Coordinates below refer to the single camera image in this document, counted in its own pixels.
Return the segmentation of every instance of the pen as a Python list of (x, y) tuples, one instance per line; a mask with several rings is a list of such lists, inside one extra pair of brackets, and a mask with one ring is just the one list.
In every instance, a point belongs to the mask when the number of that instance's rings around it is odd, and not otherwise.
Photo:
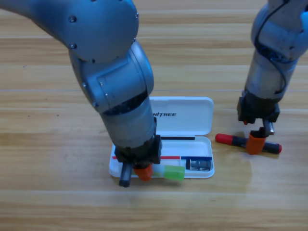
[[(216, 135), (215, 140), (218, 143), (224, 143), (232, 146), (245, 148), (248, 139), (219, 133)], [(279, 154), (282, 151), (282, 146), (278, 143), (265, 142), (262, 151), (267, 153)]]

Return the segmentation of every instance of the screw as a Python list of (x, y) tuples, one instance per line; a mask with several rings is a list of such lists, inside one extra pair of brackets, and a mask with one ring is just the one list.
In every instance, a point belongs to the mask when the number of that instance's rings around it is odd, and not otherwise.
[(77, 45), (75, 43), (69, 44), (69, 48), (70, 49), (76, 49), (76, 47), (77, 47)]
[(74, 22), (76, 22), (77, 18), (76, 18), (76, 16), (71, 15), (71, 16), (69, 16), (68, 20), (69, 20), (70, 23), (74, 23)]

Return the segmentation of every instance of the marker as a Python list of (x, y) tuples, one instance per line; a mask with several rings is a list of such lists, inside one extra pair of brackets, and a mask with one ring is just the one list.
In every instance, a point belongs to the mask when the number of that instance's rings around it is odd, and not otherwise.
[[(224, 143), (232, 146), (245, 148), (248, 139), (226, 134), (217, 134), (215, 140), (218, 143)], [(279, 154), (282, 151), (282, 146), (278, 143), (265, 142), (262, 151), (267, 153)]]

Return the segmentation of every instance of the gray robot arm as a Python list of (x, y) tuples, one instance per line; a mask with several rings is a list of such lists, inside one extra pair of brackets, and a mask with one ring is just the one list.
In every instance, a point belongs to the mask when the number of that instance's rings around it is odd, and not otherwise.
[(255, 19), (251, 39), (256, 50), (239, 99), (238, 116), (244, 123), (261, 118), (264, 127), (252, 133), (266, 138), (274, 134), (278, 102), (308, 48), (308, 0), (268, 0)]
[(133, 168), (160, 163), (149, 100), (154, 78), (136, 41), (139, 15), (132, 0), (0, 0), (0, 8), (30, 18), (69, 49), (79, 85), (123, 162), (121, 186), (129, 186)]

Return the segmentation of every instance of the open box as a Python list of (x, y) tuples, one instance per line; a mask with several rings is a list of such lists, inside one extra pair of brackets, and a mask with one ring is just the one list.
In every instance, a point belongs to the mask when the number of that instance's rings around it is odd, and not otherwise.
[[(185, 166), (185, 178), (214, 175), (211, 141), (214, 103), (208, 97), (150, 97), (156, 133), (162, 137), (161, 165)], [(120, 177), (122, 163), (113, 145), (109, 173)]]

